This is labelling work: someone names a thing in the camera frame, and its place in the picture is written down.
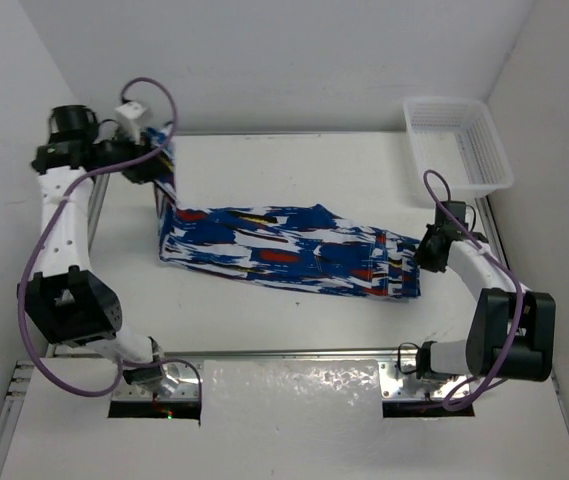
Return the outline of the blue white red patterned trousers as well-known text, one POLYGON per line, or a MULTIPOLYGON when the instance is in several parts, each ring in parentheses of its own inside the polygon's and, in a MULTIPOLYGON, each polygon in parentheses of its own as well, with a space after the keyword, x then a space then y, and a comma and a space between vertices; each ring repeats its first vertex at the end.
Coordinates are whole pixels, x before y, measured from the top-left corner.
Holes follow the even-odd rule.
POLYGON ((164 172, 152 181, 160 261, 269 288, 344 297, 420 296, 418 240, 323 205, 200 208, 178 200, 167 129, 148 128, 164 172))

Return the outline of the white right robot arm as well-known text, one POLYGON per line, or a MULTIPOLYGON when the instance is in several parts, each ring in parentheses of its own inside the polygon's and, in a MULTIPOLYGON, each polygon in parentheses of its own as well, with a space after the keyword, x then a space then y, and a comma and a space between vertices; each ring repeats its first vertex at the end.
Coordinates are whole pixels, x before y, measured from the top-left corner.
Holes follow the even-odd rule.
POLYGON ((485 377, 515 337, 499 363, 498 379, 542 382, 551 373, 556 303, 548 293, 534 292, 511 280, 501 263, 493 263, 488 240, 476 232, 468 239, 463 225, 466 204, 445 201, 427 226, 415 259, 432 273, 453 270, 477 301, 468 336, 453 342, 428 341, 416 354, 415 375, 444 380, 453 376, 485 377))

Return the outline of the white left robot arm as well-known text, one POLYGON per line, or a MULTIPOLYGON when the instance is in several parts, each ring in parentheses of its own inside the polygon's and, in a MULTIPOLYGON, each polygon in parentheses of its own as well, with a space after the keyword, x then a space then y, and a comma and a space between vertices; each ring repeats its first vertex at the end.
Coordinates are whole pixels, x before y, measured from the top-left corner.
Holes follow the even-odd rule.
POLYGON ((151 389, 164 372, 154 340, 124 327, 117 294, 92 271, 91 221, 96 177, 121 171, 145 183, 165 168, 143 127, 148 107, 125 101, 115 110, 111 139, 89 107, 56 107, 49 137, 31 164, 42 199, 41 233, 18 285, 18 322, 25 341, 32 321, 53 345, 86 347, 113 361, 122 381, 151 389))

